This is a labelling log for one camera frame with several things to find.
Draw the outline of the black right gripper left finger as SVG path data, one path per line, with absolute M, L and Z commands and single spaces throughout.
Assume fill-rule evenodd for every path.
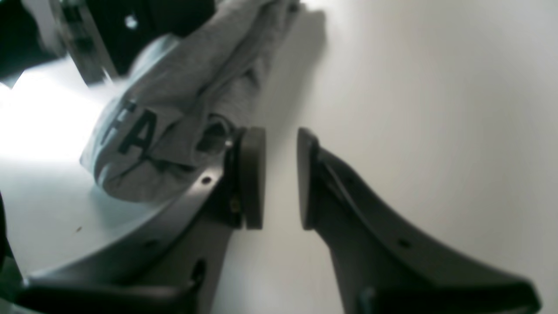
M 42 314 L 207 314 L 235 230 L 263 228 L 266 132 L 241 129 L 194 183 L 113 244 L 29 275 L 15 304 Z

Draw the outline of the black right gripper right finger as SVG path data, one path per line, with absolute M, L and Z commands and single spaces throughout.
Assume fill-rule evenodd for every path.
M 406 221 L 308 128 L 297 133 L 299 212 L 327 245 L 346 314 L 536 314 L 535 286 Z

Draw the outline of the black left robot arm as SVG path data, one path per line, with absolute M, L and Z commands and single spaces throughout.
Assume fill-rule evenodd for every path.
M 86 84 L 124 77 L 152 41 L 188 36 L 216 9 L 214 0 L 3 0 L 1 83 L 66 56 Z

